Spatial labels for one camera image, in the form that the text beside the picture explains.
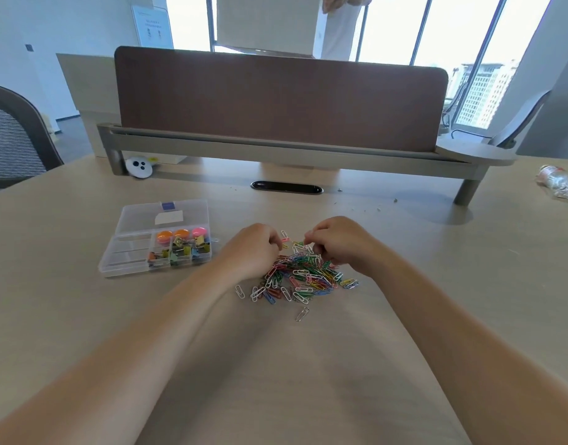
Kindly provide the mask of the person's left hand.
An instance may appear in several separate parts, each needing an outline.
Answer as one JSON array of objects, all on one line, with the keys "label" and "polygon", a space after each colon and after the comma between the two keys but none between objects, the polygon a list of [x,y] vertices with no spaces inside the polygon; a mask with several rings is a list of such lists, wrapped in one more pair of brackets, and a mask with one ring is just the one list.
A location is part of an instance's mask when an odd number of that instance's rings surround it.
[{"label": "person's left hand", "polygon": [[266,274],[273,266],[261,262],[261,223],[241,229],[222,247],[214,263],[233,282],[257,278]]}]

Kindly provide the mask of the person's right hand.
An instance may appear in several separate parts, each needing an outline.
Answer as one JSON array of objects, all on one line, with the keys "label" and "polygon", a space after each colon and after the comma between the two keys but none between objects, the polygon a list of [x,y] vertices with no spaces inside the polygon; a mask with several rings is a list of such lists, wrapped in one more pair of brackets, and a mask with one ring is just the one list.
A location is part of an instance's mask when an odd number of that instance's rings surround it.
[{"label": "person's right hand", "polygon": [[317,225],[329,225],[333,230],[333,262],[348,264],[355,271],[373,277],[392,261],[392,251],[346,216],[334,216]]}]

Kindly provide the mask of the person's right forearm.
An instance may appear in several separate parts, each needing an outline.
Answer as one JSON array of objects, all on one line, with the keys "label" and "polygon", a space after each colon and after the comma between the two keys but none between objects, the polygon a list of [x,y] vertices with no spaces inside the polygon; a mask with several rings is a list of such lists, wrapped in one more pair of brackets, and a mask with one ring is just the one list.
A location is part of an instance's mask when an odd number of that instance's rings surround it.
[{"label": "person's right forearm", "polygon": [[350,265],[372,278],[473,445],[568,445],[568,386],[385,246]]}]

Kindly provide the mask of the person's left forearm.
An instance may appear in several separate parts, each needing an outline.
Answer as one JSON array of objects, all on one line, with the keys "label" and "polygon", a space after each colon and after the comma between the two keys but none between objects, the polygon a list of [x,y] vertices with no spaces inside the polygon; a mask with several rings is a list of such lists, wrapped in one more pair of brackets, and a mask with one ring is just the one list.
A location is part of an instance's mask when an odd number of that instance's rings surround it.
[{"label": "person's left forearm", "polygon": [[257,259],[205,264],[92,354],[0,421],[0,445],[133,445],[182,354]]}]

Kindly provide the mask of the pile of coloured paper clips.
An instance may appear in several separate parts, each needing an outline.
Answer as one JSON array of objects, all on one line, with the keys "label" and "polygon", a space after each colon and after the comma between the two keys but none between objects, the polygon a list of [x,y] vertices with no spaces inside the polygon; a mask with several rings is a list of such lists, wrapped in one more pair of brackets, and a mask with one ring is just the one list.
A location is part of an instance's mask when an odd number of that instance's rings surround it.
[{"label": "pile of coloured paper clips", "polygon": [[270,270],[257,286],[251,288],[249,294],[236,285],[235,292],[240,299],[249,298],[253,303],[265,299],[272,306],[279,299],[298,303],[301,309],[295,321],[301,322],[310,313],[311,300],[335,290],[352,290],[359,286],[359,280],[345,279],[339,267],[315,253],[311,244],[291,240],[284,230],[280,234],[283,250],[290,253],[279,254]]}]

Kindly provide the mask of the heap of coloured binder clips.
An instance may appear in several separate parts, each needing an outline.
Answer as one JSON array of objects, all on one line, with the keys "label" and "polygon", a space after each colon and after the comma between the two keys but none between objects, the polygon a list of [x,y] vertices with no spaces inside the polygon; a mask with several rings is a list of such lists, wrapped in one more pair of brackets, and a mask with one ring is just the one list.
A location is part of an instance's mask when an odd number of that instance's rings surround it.
[{"label": "heap of coloured binder clips", "polygon": [[147,254],[150,270],[196,266],[212,259],[212,241],[205,237],[183,239],[181,237],[155,239]]}]

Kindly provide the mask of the clear plastic organizer box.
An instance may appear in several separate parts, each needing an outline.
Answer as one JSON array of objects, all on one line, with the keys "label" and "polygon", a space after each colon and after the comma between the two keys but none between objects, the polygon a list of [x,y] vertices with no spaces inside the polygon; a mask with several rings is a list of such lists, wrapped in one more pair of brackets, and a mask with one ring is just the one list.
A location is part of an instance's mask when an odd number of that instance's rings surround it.
[{"label": "clear plastic organizer box", "polygon": [[204,199],[125,206],[115,233],[99,263],[99,272],[102,276],[109,278],[185,268],[169,267],[150,270],[147,265],[147,254],[158,232],[171,231],[173,234],[176,230],[185,229],[190,232],[189,239],[194,239],[191,236],[191,230],[196,227],[206,228],[207,234],[204,237],[213,242],[208,204]]}]

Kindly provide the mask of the brown desk divider panel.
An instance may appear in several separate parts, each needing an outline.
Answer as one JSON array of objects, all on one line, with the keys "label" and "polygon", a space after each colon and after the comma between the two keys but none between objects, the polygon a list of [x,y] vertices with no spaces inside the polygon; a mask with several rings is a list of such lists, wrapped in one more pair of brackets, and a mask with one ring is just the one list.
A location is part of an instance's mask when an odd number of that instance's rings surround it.
[{"label": "brown desk divider panel", "polygon": [[328,146],[432,152],[439,67],[120,46],[121,125]]}]

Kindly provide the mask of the white round device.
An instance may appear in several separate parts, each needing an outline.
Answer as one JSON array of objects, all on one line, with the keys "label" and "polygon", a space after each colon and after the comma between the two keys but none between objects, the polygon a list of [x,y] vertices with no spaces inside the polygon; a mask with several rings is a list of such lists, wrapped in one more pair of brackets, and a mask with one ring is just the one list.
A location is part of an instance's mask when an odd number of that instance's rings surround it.
[{"label": "white round device", "polygon": [[153,175],[154,163],[143,156],[133,156],[125,160],[125,169],[131,177],[148,179]]}]

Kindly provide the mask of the beige roller blind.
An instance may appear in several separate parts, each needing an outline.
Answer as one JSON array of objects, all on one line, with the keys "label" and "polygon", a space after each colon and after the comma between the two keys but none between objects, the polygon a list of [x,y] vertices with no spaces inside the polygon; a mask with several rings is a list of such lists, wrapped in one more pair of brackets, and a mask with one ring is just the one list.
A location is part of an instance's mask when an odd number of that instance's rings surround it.
[{"label": "beige roller blind", "polygon": [[216,0],[217,45],[242,53],[320,59],[323,0]]}]

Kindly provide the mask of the crushed clear plastic bottle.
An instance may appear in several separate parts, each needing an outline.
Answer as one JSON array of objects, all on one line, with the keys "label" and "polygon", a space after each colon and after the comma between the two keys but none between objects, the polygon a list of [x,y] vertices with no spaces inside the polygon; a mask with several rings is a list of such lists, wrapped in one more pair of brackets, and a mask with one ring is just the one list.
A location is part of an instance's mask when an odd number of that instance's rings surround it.
[{"label": "crushed clear plastic bottle", "polygon": [[543,165],[536,175],[536,183],[546,188],[553,197],[568,200],[568,173],[555,165]]}]

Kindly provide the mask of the grey mesh office chair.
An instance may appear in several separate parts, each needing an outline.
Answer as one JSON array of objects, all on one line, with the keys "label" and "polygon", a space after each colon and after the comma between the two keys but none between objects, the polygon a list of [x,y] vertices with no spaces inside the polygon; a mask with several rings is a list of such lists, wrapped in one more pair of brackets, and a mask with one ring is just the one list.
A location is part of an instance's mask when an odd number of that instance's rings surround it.
[{"label": "grey mesh office chair", "polygon": [[62,165],[37,108],[0,86],[0,190]]}]

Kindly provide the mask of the grey divider base rail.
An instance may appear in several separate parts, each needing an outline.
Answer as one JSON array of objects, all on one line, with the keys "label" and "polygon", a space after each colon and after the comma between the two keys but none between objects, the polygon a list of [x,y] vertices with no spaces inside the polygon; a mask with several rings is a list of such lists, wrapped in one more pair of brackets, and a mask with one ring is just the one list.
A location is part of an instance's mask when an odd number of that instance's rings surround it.
[{"label": "grey divider base rail", "polygon": [[112,172],[126,174],[124,151],[218,158],[323,169],[384,172],[462,180],[453,202],[468,206],[490,167],[514,164],[517,154],[485,143],[440,139],[432,152],[330,146],[212,134],[97,125]]}]

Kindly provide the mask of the white wall sign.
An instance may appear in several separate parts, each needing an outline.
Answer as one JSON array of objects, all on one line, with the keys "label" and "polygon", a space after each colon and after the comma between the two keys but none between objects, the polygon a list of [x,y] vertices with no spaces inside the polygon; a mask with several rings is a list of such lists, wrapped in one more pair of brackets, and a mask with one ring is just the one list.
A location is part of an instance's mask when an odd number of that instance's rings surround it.
[{"label": "white wall sign", "polygon": [[170,20],[166,9],[138,5],[132,5],[131,9],[140,47],[174,49]]}]

